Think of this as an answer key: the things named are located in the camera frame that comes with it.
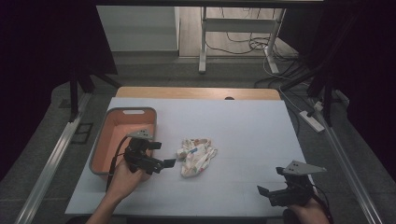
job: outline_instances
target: gray floor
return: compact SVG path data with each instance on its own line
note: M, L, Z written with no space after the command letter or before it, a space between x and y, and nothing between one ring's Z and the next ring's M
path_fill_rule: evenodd
M123 86L254 88L256 81L268 77L262 69L262 59L212 58L207 62L205 75L198 74L196 58L115 55L115 60L119 75L111 77ZM278 62L281 71L289 64ZM35 214L34 223L65 223L70 218L64 214L64 210L99 132L108 103L116 93L116 89L104 81L96 77L92 79L96 89L81 121L81 130L92 129L89 134L75 134L74 142L67 149ZM274 82L271 87L276 88L281 82L283 81ZM267 88L268 81L261 82L257 87ZM305 85L293 88L293 92L298 96L290 91L285 93L295 105L307 110L310 106L306 103L305 89ZM22 155L0 183L1 223L14 223L54 149L69 118L68 91L67 83L53 91L52 103L46 117L43 118ZM313 178L329 198L335 223L368 223L325 134L315 133L303 120L295 116L298 113L297 109L284 97L283 99L290 108L290 118L306 161L329 170L326 174L313 175ZM375 202L383 223L396 223L393 212L396 201L394 181L349 124L346 107L343 104L332 105L332 121L348 157ZM115 217L112 223L124 223L124 221L122 217ZM271 219L268 223L282 223L282 221Z

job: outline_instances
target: human hand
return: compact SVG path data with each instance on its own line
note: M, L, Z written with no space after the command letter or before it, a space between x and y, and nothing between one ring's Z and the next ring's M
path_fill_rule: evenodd
M140 181L146 178L147 175L144 170L138 169L132 173L129 170L128 163L122 159L116 167L106 197L114 200L115 203L119 203L136 189Z
M302 224L329 224L322 207L314 199L310 199L305 206L293 204L288 208L294 212Z

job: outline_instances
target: power strip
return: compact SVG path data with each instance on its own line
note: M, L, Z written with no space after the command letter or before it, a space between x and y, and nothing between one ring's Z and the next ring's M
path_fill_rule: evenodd
M308 112L300 112L300 116L317 132L320 133L324 130L324 127L317 122L314 118L307 116Z

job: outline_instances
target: crumpled cloth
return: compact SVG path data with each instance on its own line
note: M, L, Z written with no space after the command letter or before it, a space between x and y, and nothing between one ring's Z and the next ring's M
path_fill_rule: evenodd
M177 158L184 159L181 167L182 176L198 175L209 166L210 160L218 153L218 150L210 145L211 140L208 138L183 139L182 148L177 151Z

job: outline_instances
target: white table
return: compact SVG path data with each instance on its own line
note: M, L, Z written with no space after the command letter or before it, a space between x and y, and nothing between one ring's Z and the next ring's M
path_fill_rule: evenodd
M160 160L176 157L183 138L212 139L219 149L207 170L181 176L181 161L142 183L115 215L149 217L280 217L257 185L284 189L276 167L304 155L283 101L113 98L108 109L150 106L157 111L155 151ZM66 214L91 214L105 195L106 181L94 175L87 159Z

